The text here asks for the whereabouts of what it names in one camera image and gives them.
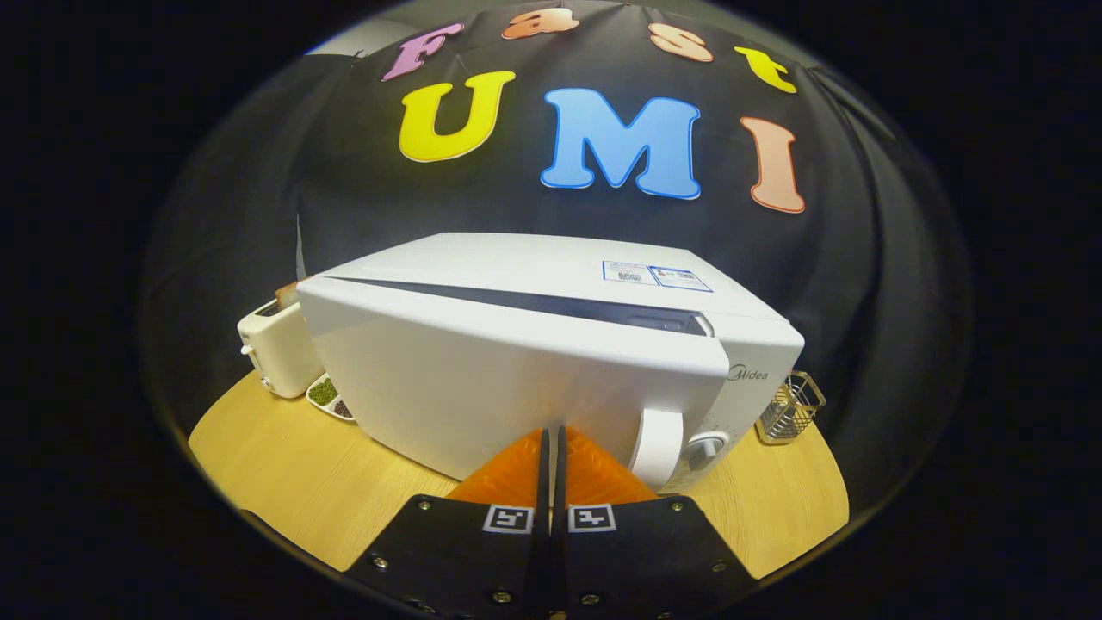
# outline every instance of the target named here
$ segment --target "table top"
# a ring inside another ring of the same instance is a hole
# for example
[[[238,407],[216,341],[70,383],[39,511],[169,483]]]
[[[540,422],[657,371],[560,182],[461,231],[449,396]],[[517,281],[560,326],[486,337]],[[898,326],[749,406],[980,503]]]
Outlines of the table top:
[[[237,508],[342,572],[410,496],[443,497],[457,485],[305,398],[269,393],[256,371],[207,411],[187,444]],[[813,423],[784,446],[766,446],[750,431],[685,496],[757,579],[850,518],[842,475]]]

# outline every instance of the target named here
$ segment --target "utensil holder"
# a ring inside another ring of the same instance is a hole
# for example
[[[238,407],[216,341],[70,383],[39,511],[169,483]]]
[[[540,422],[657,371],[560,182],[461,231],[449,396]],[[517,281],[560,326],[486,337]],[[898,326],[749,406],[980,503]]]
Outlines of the utensil holder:
[[[763,444],[789,444],[803,432],[827,400],[807,373],[791,372],[754,423]]]

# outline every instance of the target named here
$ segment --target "blue letter m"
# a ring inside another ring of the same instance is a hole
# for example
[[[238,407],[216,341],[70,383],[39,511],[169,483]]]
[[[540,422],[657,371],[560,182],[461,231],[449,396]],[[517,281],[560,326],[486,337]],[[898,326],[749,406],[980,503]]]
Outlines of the blue letter m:
[[[700,183],[692,177],[692,121],[700,110],[684,101],[656,97],[647,101],[627,127],[601,93],[560,88],[543,98],[559,110],[554,163],[540,174],[549,187],[588,187],[593,171],[585,167],[588,144],[614,187],[627,181],[642,151],[647,168],[635,183],[648,194],[693,199]]]

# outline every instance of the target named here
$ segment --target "white dish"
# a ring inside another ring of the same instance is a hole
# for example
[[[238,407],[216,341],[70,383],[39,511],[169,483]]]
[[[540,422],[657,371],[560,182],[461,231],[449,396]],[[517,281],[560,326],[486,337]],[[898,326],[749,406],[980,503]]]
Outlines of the white dish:
[[[318,410],[325,412],[326,414],[328,414],[328,415],[337,418],[338,421],[355,422],[355,421],[353,421],[353,418],[346,418],[346,417],[342,416],[341,414],[338,414],[336,412],[337,403],[343,403],[344,402],[344,399],[341,398],[339,393],[337,393],[336,398],[334,398],[332,401],[329,401],[327,405],[321,405],[321,404],[317,403],[317,401],[314,401],[310,396],[310,391],[313,390],[315,385],[325,383],[325,380],[327,380],[327,379],[329,379],[329,374],[328,373],[324,373],[322,377],[317,378],[317,381],[315,381],[314,383],[310,384],[310,388],[306,389],[306,401],[309,401],[311,405],[313,405],[313,406],[317,407]]]

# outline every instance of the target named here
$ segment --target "white microwave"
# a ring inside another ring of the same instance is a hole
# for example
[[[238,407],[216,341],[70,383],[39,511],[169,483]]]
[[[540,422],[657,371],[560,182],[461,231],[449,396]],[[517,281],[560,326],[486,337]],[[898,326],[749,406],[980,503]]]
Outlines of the white microwave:
[[[534,428],[569,425],[659,493],[685,492],[803,348],[692,252],[614,240],[443,232],[298,293],[359,427],[456,479]]]

